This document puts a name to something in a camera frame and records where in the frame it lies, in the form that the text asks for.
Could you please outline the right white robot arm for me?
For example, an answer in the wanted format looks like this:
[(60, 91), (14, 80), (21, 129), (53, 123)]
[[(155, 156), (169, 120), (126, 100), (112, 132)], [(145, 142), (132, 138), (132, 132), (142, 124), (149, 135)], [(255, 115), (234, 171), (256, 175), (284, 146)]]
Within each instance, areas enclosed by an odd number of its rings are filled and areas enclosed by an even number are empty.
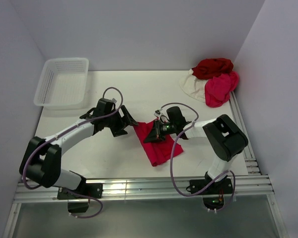
[(191, 193), (198, 195), (205, 191), (216, 193), (224, 187), (224, 182), (228, 180), (227, 174), (232, 173), (229, 169), (234, 159), (245, 147), (248, 146), (248, 139), (244, 132), (226, 114), (216, 119), (198, 121), (199, 115), (195, 110), (196, 118), (187, 121), (178, 106), (170, 107), (166, 110), (167, 121), (162, 121), (162, 109), (155, 111), (158, 119), (153, 121), (153, 126), (148, 135), (144, 138), (144, 143), (163, 142), (168, 135), (176, 134), (171, 148), (170, 162), (173, 156), (178, 139), (206, 138), (208, 139), (215, 157), (211, 167), (207, 170), (204, 177), (204, 186)]

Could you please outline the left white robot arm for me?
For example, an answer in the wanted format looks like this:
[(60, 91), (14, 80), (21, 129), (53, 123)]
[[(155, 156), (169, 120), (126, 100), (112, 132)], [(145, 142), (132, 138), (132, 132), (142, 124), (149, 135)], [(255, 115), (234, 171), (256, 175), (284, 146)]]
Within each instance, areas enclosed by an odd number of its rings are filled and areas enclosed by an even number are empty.
[(99, 99), (96, 107), (88, 110), (71, 126), (55, 135), (33, 137), (26, 148), (19, 172), (23, 184), (31, 189), (27, 180), (38, 187), (59, 187), (68, 190), (75, 198), (87, 194), (86, 178), (61, 168), (62, 156), (79, 142), (109, 128), (114, 137), (127, 134), (127, 126), (136, 126), (124, 105), (116, 106), (114, 100)]

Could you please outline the bright red t-shirt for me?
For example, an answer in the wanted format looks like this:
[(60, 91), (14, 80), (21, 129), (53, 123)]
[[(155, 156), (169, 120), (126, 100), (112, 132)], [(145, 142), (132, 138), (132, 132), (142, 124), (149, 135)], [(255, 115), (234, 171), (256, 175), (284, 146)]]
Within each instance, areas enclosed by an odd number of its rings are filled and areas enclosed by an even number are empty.
[(144, 143), (145, 138), (153, 129), (155, 120), (146, 123), (139, 122), (137, 126), (133, 126), (134, 131), (153, 167), (164, 164), (170, 159), (171, 150), (174, 140), (170, 135), (165, 137), (165, 140), (157, 143)]

